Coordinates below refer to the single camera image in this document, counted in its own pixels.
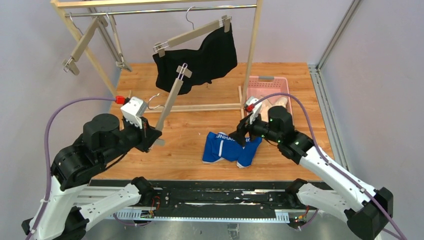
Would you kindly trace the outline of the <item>pink plastic basket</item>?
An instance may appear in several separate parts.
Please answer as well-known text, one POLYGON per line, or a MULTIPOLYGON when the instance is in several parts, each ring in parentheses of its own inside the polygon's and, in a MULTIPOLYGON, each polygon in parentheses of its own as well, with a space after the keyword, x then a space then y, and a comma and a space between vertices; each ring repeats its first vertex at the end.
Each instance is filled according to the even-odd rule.
MULTIPOLYGON (((257 99, 261 99, 265 96, 274 94, 274 93, 286 93, 289 94, 289 84, 288 80, 285 77, 276 77, 276 76, 250 76, 247 92, 246 92, 246 99, 248 99, 251 96, 254 96, 257 99)), ((276 97, 282 97, 285 95, 278 95, 273 96, 276 97)), ((293 114, 292 111, 292 103, 291 98, 288 96, 285 96, 288 98, 288 104, 287 104, 287 112, 290 114, 293 114)), ((261 114, 262 121, 268 122, 268 113, 261 114)))

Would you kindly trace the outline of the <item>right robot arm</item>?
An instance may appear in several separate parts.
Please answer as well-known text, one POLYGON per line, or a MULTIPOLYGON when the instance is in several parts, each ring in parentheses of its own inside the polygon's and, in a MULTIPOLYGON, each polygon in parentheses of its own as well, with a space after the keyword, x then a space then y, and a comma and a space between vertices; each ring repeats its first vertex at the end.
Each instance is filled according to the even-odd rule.
POLYGON ((260 114, 250 113, 229 136, 244 147, 246 135, 276 143, 284 157, 310 170, 331 187, 334 193, 298 178, 286 192, 298 203, 345 222, 361 240, 374 240, 392 219, 392 192, 363 182, 328 157, 311 137, 295 129, 292 115, 285 107, 271 107, 267 121, 263 121, 260 114))

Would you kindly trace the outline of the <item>blue underwear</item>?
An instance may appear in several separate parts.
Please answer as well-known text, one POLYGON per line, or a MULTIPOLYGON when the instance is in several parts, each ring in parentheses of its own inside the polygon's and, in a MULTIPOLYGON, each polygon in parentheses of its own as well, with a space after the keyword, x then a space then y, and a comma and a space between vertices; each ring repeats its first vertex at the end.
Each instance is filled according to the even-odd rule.
POLYGON ((245 146, 238 144, 224 132, 209 132, 202 155, 202 162, 213 164, 221 160, 235 162, 238 168, 250 167, 253 163, 258 147, 262 143, 260 137, 245 138, 245 146))

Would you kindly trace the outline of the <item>hanger holding black underwear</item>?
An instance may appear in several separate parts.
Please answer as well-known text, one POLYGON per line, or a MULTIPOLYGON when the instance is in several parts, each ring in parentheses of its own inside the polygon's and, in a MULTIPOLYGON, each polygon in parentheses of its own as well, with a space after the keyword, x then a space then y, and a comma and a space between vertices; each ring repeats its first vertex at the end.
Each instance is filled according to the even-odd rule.
POLYGON ((173 48, 178 45, 181 45, 183 43, 186 43, 190 40, 193 40, 195 38, 198 38, 200 36, 203 36, 205 34, 211 33, 215 30, 218 30, 221 27, 224 27, 224 32, 227 33, 230 30, 232 17, 228 15, 223 15, 221 19, 211 21, 205 25, 202 25, 200 27, 195 27, 194 23, 189 20, 188 13, 190 10, 194 10, 195 6, 191 6, 187 9, 185 13, 185 19, 187 22, 191 23, 192 30, 184 32, 180 35, 177 35, 175 37, 169 38, 165 42, 157 42, 153 50, 158 53, 159 57, 163 57, 165 53, 166 48, 173 48))

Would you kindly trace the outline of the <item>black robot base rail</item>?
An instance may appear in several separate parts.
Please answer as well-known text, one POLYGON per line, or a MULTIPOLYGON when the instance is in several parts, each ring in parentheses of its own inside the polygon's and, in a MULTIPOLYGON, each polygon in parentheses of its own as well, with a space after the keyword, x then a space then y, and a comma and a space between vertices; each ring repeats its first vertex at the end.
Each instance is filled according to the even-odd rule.
POLYGON ((137 223, 152 220, 283 223, 296 228, 315 208, 288 193, 288 181, 152 180, 152 189, 130 207, 137 223))

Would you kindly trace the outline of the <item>wooden clothes rack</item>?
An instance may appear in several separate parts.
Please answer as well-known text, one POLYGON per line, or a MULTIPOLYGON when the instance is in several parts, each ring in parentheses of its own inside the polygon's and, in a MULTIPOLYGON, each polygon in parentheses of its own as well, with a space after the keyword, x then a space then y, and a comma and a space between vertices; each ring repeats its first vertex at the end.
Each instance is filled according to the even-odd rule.
MULTIPOLYGON (((96 7, 139 6, 143 0, 94 0, 60 2, 53 0, 52 6, 62 17, 69 31, 77 41, 70 57, 63 62, 63 69, 74 75, 79 74, 77 62, 86 54, 112 94, 116 88, 106 76, 103 68, 95 59, 88 45, 97 29, 106 27, 116 29, 114 12, 96 12, 96 7), (72 20, 70 9, 90 9, 88 16, 92 21, 84 33, 81 33, 72 20)), ((210 84, 212 80, 225 77, 237 64, 237 53, 232 33, 232 19, 224 15, 218 20, 196 27, 188 32, 158 42, 153 47, 153 59, 158 74, 156 86, 168 92, 165 105, 150 108, 149 113, 160 113, 156 128, 161 130, 166 117, 173 112, 233 111, 241 108, 240 103, 175 105, 179 95, 187 94, 192 86, 210 84)))

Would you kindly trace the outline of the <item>aluminium frame post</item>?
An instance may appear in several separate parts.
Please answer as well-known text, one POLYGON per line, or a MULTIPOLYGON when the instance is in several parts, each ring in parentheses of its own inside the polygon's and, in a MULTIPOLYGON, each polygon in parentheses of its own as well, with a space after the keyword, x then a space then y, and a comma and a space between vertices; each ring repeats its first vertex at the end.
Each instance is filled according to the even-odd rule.
POLYGON ((326 46, 325 50, 323 51, 323 54, 321 55, 318 63, 315 65, 316 70, 319 72, 328 61, 332 51, 334 50, 335 46, 337 45, 339 39, 342 37, 343 33, 345 32, 346 28, 348 27, 350 21, 356 14, 358 8, 362 4, 362 0, 352 0, 347 11, 345 12, 342 20, 340 21, 339 25, 337 26, 334 34, 332 35, 328 45, 326 46))

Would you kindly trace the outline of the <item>black underwear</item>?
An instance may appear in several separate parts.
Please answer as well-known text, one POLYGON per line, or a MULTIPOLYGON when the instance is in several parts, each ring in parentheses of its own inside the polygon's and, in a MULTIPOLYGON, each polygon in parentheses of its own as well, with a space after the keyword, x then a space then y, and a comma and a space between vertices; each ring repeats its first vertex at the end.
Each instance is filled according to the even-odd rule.
POLYGON ((199 49, 169 50, 162 57, 157 53, 152 57, 157 67, 155 86, 166 92, 179 74, 177 68, 187 64, 192 75, 183 78, 179 95, 188 94, 193 86, 211 84, 212 80, 225 77, 238 65, 233 29, 225 32, 224 27, 208 34, 199 49))

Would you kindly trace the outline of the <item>empty hanger on rack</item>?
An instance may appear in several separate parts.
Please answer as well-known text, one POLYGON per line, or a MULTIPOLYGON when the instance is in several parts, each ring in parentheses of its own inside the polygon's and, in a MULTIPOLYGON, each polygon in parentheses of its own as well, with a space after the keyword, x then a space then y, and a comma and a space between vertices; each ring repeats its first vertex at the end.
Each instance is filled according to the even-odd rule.
POLYGON ((78 41, 77 45, 73 49, 72 53, 70 54, 69 59, 65 59, 62 62, 63 70, 67 72, 71 72, 74 75, 78 75, 80 73, 80 70, 78 69, 76 63, 80 60, 82 54, 88 47, 90 41, 92 40, 96 29, 98 29, 100 26, 107 27, 108 22, 105 20, 103 16, 96 16, 90 25, 88 26, 85 33, 82 35, 80 40, 78 41))

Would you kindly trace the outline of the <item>beige clip hanger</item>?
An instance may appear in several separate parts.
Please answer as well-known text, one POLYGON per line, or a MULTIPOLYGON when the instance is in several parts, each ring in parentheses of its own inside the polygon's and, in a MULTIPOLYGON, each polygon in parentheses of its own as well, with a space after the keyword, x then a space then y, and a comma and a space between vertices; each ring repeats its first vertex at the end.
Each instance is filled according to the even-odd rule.
POLYGON ((114 37, 114 43, 115 43, 115 47, 116 47, 117 54, 118 54, 117 61, 115 62, 116 66, 118 68, 122 69, 122 70, 127 71, 127 72, 132 72, 133 69, 130 66, 130 64, 126 61, 124 54, 123 54, 123 51, 122 51, 119 35, 118 35, 118 32, 117 32, 116 20, 115 20, 113 15, 108 14, 108 13, 106 13, 106 17, 108 18, 109 24, 110 24, 111 29, 112 29, 112 33, 113 33, 113 37, 114 37))

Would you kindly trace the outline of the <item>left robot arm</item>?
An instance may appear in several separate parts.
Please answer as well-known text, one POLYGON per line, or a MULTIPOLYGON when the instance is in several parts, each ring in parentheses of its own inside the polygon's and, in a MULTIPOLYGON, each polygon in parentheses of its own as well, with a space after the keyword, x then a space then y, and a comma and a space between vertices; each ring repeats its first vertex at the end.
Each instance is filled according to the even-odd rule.
POLYGON ((36 240, 80 240, 104 218, 136 204, 150 205, 154 188, 142 176, 124 189, 88 206, 75 206, 80 192, 96 175, 105 172, 131 149, 148 152, 162 135, 141 118, 141 127, 110 113, 102 113, 83 125, 75 142, 61 149, 50 168, 51 188, 33 218, 21 226, 36 240))

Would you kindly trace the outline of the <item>hanger holding blue underwear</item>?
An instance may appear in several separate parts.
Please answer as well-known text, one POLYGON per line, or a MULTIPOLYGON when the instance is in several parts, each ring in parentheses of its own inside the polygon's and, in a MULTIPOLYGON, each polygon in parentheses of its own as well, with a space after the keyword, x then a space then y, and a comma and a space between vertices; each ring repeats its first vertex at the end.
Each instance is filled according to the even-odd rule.
POLYGON ((184 76, 186 76, 187 78, 190 78, 191 75, 192 75, 192 72, 190 70, 188 70, 188 64, 187 63, 183 63, 182 66, 178 66, 176 71, 178 72, 178 75, 174 80, 174 83, 172 85, 172 88, 169 92, 169 95, 167 97, 165 104, 164 105, 157 105, 155 107, 150 107, 151 100, 153 98, 159 96, 160 95, 159 93, 152 96, 147 103, 147 109, 150 110, 150 111, 155 110, 159 107, 162 107, 159 119, 158 119, 156 126, 155 126, 155 129, 158 130, 158 131, 161 131, 161 132, 164 128, 165 119, 171 113, 172 107, 174 106, 176 98, 177 98, 177 96, 180 92, 182 85, 183 85, 184 76))

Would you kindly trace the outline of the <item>beige underwear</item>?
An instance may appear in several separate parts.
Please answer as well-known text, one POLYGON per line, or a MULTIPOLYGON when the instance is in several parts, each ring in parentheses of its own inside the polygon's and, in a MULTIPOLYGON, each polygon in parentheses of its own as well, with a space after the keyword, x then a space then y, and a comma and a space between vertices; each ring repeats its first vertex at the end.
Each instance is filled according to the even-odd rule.
POLYGON ((275 107, 275 106, 282 106, 284 108, 287 108, 288 102, 289 102, 289 99, 286 96, 280 96, 276 98, 274 97, 267 98, 261 102, 260 113, 265 114, 268 112, 268 110, 271 107, 275 107))

